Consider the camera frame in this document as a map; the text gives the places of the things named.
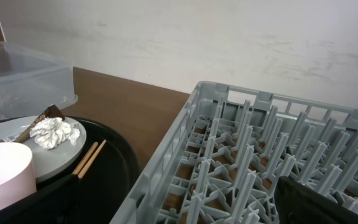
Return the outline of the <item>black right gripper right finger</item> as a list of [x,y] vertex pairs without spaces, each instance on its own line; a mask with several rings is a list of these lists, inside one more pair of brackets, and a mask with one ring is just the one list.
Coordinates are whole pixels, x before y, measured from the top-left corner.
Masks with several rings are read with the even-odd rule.
[[281,176],[274,192],[280,224],[358,224],[358,214]]

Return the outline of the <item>grey round plate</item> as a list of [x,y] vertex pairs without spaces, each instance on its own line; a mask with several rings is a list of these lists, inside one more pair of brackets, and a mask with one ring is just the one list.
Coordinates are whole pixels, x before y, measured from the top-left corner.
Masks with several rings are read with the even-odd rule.
[[[27,116],[9,121],[1,121],[0,140],[4,138],[13,138],[14,136],[21,134],[35,119],[35,116]],[[37,183],[51,179],[61,173],[77,159],[82,151],[86,141],[85,128],[81,123],[72,118],[66,117],[65,121],[74,124],[80,130],[80,136],[74,146],[67,140],[59,144],[56,148],[46,151],[36,144],[32,138],[24,141],[24,144],[28,146],[33,153]]]

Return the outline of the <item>wooden chopstick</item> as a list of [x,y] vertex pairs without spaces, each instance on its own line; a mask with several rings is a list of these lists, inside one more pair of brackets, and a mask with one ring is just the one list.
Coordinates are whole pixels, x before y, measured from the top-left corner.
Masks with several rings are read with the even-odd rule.
[[82,179],[85,176],[85,174],[87,173],[87,171],[91,167],[92,163],[95,161],[95,159],[97,158],[98,154],[101,152],[101,150],[104,147],[105,143],[106,143],[106,140],[102,141],[101,144],[98,144],[97,148],[94,150],[94,153],[92,154],[90,159],[87,161],[87,163],[85,164],[84,168],[82,168],[80,173],[77,175],[79,179]]
[[77,167],[75,168],[75,170],[72,172],[72,174],[74,175],[78,175],[80,173],[80,171],[82,170],[82,168],[84,168],[85,164],[87,163],[87,161],[90,159],[90,157],[92,156],[92,154],[94,153],[94,150],[97,148],[98,146],[98,142],[94,142],[91,147],[89,148],[89,150],[87,151],[87,153],[85,154],[85,156],[82,158],[82,160],[80,161],[80,163],[77,165]]

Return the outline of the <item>pink plastic cup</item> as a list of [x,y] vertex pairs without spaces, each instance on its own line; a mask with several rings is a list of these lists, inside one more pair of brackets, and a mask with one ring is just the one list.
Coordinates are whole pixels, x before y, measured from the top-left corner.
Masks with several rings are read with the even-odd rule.
[[21,143],[0,142],[0,210],[36,191],[31,149]]

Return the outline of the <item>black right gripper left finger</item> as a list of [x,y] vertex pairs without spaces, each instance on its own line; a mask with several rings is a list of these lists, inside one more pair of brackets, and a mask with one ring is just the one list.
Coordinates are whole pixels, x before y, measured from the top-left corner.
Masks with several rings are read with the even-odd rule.
[[0,224],[74,223],[79,185],[77,175],[67,175],[0,210]]

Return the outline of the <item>brown gold snack wrapper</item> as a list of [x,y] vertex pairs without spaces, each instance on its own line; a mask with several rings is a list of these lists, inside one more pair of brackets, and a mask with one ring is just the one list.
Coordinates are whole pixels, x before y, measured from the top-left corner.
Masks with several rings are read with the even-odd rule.
[[43,121],[45,118],[61,118],[65,120],[65,116],[60,111],[60,109],[56,105],[51,105],[46,108],[31,124],[30,126],[23,131],[15,140],[14,142],[23,143],[25,140],[30,138],[30,131],[31,129],[38,124],[39,122]]

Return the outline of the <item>white napkin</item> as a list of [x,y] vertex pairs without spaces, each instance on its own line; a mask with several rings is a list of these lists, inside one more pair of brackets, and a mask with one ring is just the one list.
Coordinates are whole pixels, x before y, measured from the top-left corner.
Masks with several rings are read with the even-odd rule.
[[37,123],[29,132],[36,144],[42,149],[51,150],[65,141],[76,146],[80,136],[80,129],[76,123],[67,123],[60,117],[45,118]]

